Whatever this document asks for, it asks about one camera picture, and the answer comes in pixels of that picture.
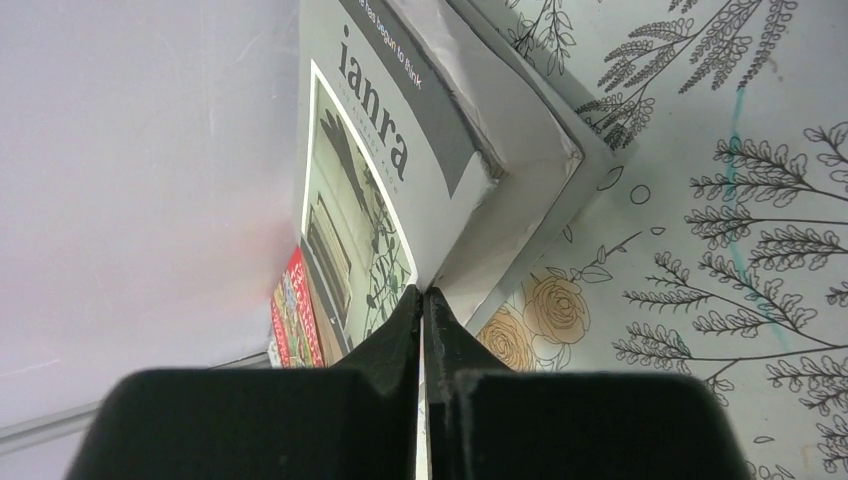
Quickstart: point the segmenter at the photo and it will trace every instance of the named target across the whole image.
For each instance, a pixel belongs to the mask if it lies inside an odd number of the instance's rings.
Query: orange rose
[[[501,307],[477,334],[477,340],[513,370],[532,370],[535,364],[527,331],[516,315]]]
[[[589,331],[589,306],[582,290],[562,277],[539,282],[527,299],[524,322],[536,335],[557,343],[577,343]]]

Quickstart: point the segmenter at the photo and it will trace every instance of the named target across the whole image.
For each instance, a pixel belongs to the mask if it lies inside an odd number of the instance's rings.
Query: wall
[[[475,3],[631,158],[469,328],[514,368],[695,375],[752,478],[848,475],[848,4]]]
[[[0,427],[264,350],[297,5],[0,4]]]

